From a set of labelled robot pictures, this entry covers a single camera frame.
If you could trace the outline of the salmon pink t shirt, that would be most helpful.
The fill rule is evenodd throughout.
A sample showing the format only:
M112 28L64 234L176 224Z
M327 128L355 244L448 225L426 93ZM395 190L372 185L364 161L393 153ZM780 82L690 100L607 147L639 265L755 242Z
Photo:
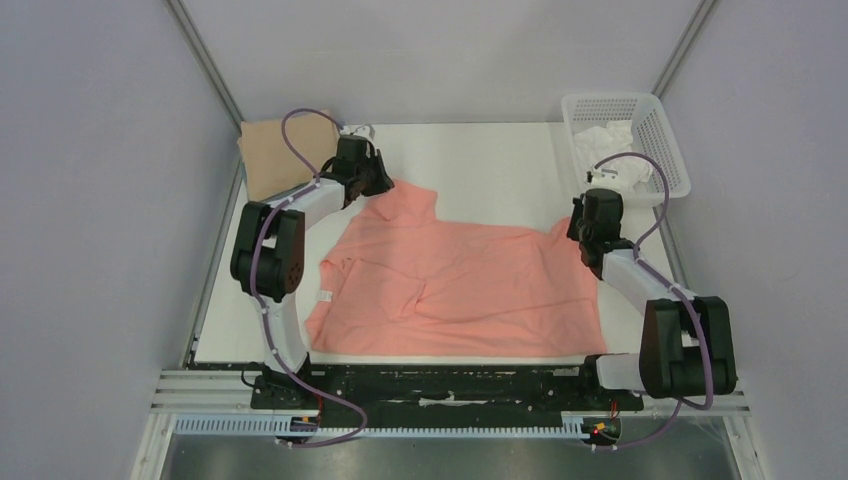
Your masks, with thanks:
M305 328L353 356L558 358L604 353L598 283L568 235L444 221L406 182L369 199L320 264Z

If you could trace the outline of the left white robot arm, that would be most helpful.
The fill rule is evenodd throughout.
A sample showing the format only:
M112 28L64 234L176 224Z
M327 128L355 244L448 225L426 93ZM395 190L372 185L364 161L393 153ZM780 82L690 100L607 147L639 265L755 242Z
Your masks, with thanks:
M305 270L307 231L361 196L392 189L382 154L372 141L343 135L315 179L270 203L250 201L241 211L230 274L255 301L264 361L254 382L252 407L304 409L318 394L309 349L300 333L295 292Z

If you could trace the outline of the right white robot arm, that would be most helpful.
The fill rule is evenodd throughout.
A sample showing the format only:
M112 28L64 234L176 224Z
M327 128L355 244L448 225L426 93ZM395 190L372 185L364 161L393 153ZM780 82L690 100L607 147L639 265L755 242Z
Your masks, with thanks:
M583 265L643 316L637 353L588 357L577 382L580 400L602 408L618 391L672 398L707 410L737 385L729 309L673 283L621 234L624 202L613 190L589 189L573 200L567 230Z

